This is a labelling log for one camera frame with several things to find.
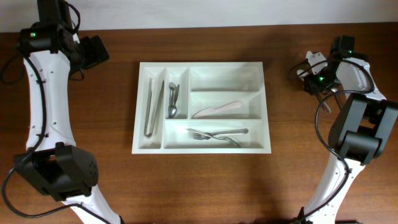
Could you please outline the small steel teaspoon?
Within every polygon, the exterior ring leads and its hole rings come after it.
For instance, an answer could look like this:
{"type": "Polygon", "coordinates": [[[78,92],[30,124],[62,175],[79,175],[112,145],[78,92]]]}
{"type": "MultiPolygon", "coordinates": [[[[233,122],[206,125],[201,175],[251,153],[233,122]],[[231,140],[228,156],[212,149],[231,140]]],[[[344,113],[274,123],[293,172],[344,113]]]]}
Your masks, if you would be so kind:
{"type": "Polygon", "coordinates": [[[178,94],[179,94],[180,85],[178,84],[174,91],[174,105],[177,105],[178,94]]]}
{"type": "Polygon", "coordinates": [[[177,114],[177,105],[174,105],[174,91],[176,88],[176,84],[173,82],[169,83],[170,96],[169,96],[169,107],[168,107],[168,115],[169,118],[173,118],[177,114]]]}

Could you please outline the steel fork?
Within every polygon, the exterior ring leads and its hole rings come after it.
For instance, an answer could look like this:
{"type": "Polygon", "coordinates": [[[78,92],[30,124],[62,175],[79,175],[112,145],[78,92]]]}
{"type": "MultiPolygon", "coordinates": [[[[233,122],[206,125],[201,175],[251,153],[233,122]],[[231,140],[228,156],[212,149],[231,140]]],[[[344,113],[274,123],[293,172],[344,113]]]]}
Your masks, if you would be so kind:
{"type": "Polygon", "coordinates": [[[196,140],[209,140],[210,135],[212,135],[212,136],[227,136],[227,135],[247,134],[248,132],[249,132],[249,130],[247,128],[206,133],[206,136],[194,132],[192,134],[192,138],[196,139],[196,140]]]}
{"type": "Polygon", "coordinates": [[[197,131],[197,130],[192,129],[192,128],[187,128],[187,131],[191,131],[191,132],[193,132],[193,133],[195,133],[195,134],[199,134],[199,135],[201,135],[201,136],[206,136],[206,137],[213,138],[213,139],[217,139],[217,140],[228,141],[229,143],[235,145],[236,147],[241,147],[235,140],[233,140],[233,139],[230,138],[230,137],[226,137],[226,136],[216,137],[216,136],[214,136],[214,135],[207,134],[207,133],[203,133],[203,132],[197,131]]]}

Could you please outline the pink plastic knife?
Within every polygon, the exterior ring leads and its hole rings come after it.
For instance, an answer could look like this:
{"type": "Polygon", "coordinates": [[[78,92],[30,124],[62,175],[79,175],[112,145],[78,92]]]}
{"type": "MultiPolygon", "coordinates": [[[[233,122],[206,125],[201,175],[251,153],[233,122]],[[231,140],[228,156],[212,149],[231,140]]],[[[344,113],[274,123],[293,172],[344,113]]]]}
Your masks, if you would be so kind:
{"type": "Polygon", "coordinates": [[[219,114],[225,111],[229,111],[229,110],[235,110],[235,109],[239,109],[240,107],[242,107],[243,103],[241,101],[234,101],[231,103],[228,103],[226,105],[217,107],[217,108],[205,108],[197,113],[195,113],[193,115],[193,118],[197,119],[197,118],[203,118],[205,116],[209,116],[209,115],[213,115],[213,114],[219,114]]]}

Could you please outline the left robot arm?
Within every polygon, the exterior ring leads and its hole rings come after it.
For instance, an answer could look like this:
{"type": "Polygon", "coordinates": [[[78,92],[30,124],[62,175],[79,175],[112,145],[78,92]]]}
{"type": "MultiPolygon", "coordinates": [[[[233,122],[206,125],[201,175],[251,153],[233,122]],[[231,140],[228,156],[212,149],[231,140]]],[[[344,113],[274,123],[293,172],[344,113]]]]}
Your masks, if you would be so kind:
{"type": "Polygon", "coordinates": [[[70,77],[107,61],[109,54],[98,36],[79,37],[70,3],[37,6],[39,21],[21,30],[17,45],[29,78],[30,131],[26,153],[14,158],[15,171],[84,223],[121,223],[99,190],[94,155],[76,146],[68,107],[70,77]]]}

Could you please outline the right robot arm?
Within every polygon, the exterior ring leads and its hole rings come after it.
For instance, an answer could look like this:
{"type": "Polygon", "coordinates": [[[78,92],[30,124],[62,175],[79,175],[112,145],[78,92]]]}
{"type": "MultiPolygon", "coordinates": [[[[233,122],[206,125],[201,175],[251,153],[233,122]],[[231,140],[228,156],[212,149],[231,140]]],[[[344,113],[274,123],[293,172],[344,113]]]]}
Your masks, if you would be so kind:
{"type": "Polygon", "coordinates": [[[303,89],[316,96],[315,132],[329,151],[328,164],[315,195],[302,207],[294,223],[336,223],[336,214],[355,178],[384,151],[397,120],[397,103],[377,88],[368,56],[354,50],[355,38],[333,39],[328,57],[307,52],[306,70],[298,70],[303,89]],[[324,140],[319,130],[320,111],[335,98],[340,112],[324,140]]]}

